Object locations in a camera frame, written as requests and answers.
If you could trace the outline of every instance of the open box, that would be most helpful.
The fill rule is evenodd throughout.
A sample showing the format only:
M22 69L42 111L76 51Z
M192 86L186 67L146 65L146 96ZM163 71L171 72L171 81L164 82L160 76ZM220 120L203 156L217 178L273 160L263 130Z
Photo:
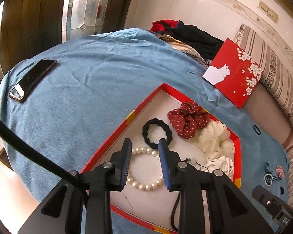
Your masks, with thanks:
M178 90L166 83L156 88L135 110L133 110L123 123L112 133L105 143L96 151L82 172L93 170L97 165L109 161L111 155L119 151L125 138L130 138L132 148L149 146L144 142L142 127L150 119L158 118L169 125L173 140L169 149L179 153L181 159L195 157L197 162L206 164L204 154L193 144L194 138L183 139L179 137L171 126L167 113L179 108L182 102L194 102ZM241 187L241 146L235 133L230 131L230 139L235 146L233 182ZM151 142L166 138L162 128L151 125L149 136ZM130 176L134 176L141 183L148 184L156 181L161 175L161 165L150 154L133 155L130 162ZM152 191L140 191L131 185L126 185L122 192L111 192L111 209L121 216L160 233L176 233L171 230L170 216L178 192L169 192L165 185ZM179 222L179 206L175 214L175 225Z

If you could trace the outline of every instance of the white cat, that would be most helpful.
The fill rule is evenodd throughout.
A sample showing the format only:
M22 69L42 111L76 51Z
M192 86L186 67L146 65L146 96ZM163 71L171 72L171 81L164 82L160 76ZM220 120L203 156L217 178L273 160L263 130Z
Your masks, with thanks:
M230 75L230 69L225 64L221 68L209 66L204 73L203 78L209 81L212 85L215 85L219 82L222 82L228 75Z

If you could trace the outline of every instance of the smartphone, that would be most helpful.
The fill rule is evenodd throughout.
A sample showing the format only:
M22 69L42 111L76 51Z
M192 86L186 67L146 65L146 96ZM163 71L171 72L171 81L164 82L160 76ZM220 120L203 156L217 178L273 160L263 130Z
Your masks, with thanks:
M40 60L10 91L9 96L19 102L24 102L31 90L43 76L56 65L56 60Z

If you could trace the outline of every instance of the small pearl hair tie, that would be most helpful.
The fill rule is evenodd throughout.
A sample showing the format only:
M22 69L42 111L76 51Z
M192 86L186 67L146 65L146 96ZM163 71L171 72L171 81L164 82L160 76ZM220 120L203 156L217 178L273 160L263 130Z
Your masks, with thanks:
M158 152L156 150L152 150L150 148L135 148L133 150L131 150L131 154L135 155L135 154L139 154L139 153L148 153L151 154L152 156L154 156L157 160L160 159L160 156L158 154ZM163 176L159 176L158 179L152 183L152 184L142 184L138 181L136 181L133 177L130 176L129 172L128 172L128 178L127 178L127 183L132 185L134 188L138 188L139 190L146 190L146 191L151 191L152 189L156 189L158 186L163 184Z

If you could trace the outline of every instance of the floor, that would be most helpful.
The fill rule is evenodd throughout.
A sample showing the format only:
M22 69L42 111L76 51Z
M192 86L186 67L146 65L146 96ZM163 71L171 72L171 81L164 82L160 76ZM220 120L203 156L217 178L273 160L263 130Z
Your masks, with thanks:
M242 23L248 22L248 24L251 24L250 26L259 27L257 25L259 21L256 18L252 21L252 16L249 14L244 15L237 12L240 7L237 6L232 9L225 4L225 1L228 0L132 0L125 28L150 29L152 21L161 19L182 20L186 24L196 25L211 35L225 40L227 37L232 39ZM274 25L258 9L259 0L238 1L247 6L250 11L255 11L261 17L258 19L263 19L272 27L278 28L278 33L293 50L293 23L288 20L282 11L278 11L281 16L280 21ZM264 1L269 6L275 6L271 0ZM29 194L18 176L0 163L0 219L12 234L18 232L37 205L38 202Z

